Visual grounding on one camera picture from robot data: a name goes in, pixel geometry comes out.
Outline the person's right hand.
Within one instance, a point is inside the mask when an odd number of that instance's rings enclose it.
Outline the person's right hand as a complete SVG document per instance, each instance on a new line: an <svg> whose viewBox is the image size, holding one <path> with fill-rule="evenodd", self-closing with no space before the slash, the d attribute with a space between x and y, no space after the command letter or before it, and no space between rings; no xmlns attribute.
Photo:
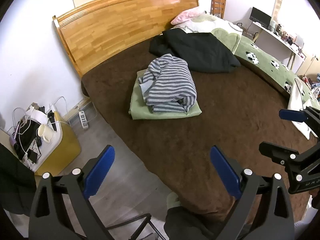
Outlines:
<svg viewBox="0 0 320 240"><path fill-rule="evenodd" d="M319 207L320 207L320 203L319 203L320 202L319 188L310 190L309 194L311 196L311 206L314 209L319 210Z"/></svg>

